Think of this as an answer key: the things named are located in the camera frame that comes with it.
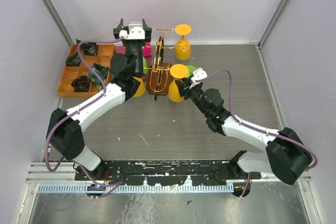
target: white scratch on table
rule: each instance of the white scratch on table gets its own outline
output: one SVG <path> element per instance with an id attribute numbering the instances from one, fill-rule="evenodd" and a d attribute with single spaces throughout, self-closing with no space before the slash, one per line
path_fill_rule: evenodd
<path id="1" fill-rule="evenodd" d="M 139 136 L 141 136 L 141 138 L 145 141 L 145 143 L 146 143 L 146 145 L 147 145 L 147 147 L 148 147 L 148 143 L 146 142 L 146 140 L 143 138 L 143 136 L 140 134 L 140 133 L 138 133 L 139 134 Z"/>

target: gray wooden tabletop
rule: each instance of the gray wooden tabletop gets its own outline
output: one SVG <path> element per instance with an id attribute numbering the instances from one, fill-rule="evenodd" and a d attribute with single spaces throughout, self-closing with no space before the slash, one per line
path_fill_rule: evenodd
<path id="1" fill-rule="evenodd" d="M 195 45 L 189 60 L 179 61 L 166 50 L 164 61 L 202 67 L 208 75 L 222 68 L 233 76 L 233 108 L 241 118 L 276 129 L 278 123 L 254 45 Z M 229 82 L 221 73 L 203 84 L 218 89 L 228 109 Z M 84 99 L 65 99 L 63 109 Z M 221 159 L 240 150 L 257 152 L 236 138 L 213 133 L 190 101 L 174 103 L 168 96 L 147 92 L 113 108 L 84 132 L 85 143 L 103 159 Z M 51 150 L 50 159 L 60 155 Z"/>

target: wooden tray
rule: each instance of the wooden tray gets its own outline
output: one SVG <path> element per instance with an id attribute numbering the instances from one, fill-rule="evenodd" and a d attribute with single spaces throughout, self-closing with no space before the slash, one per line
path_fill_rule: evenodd
<path id="1" fill-rule="evenodd" d="M 72 45 L 69 55 L 73 55 L 77 52 L 77 45 Z M 110 69 L 111 58 L 114 55 L 114 45 L 98 45 L 98 54 L 96 56 L 84 55 L 85 61 L 92 66 L 93 63 L 99 63 L 101 65 L 107 66 Z M 75 92 L 71 83 L 79 76 L 87 76 L 89 74 L 89 69 L 84 65 L 83 62 L 80 63 L 79 67 L 64 67 L 61 81 L 59 82 L 57 94 L 62 98 L 90 98 L 91 96 L 98 93 L 97 88 L 91 83 L 88 92 Z M 107 82 L 109 83 L 112 79 L 112 74 L 108 72 Z"/>

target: wall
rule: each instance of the wall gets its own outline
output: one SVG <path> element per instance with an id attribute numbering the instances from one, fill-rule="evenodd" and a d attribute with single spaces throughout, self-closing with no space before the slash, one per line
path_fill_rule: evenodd
<path id="1" fill-rule="evenodd" d="M 328 223 L 336 211 L 336 0 L 291 0 L 264 51 L 286 124 L 319 157 L 311 170 Z"/>
<path id="2" fill-rule="evenodd" d="M 260 40 L 280 0 L 52 0 L 70 34 L 112 39 L 120 18 L 145 18 L 149 26 L 192 26 L 192 43 L 249 43 Z M 165 41 L 176 42 L 168 32 Z"/>
<path id="3" fill-rule="evenodd" d="M 0 223 L 12 223 L 41 158 L 69 46 L 41 0 L 0 0 Z"/>

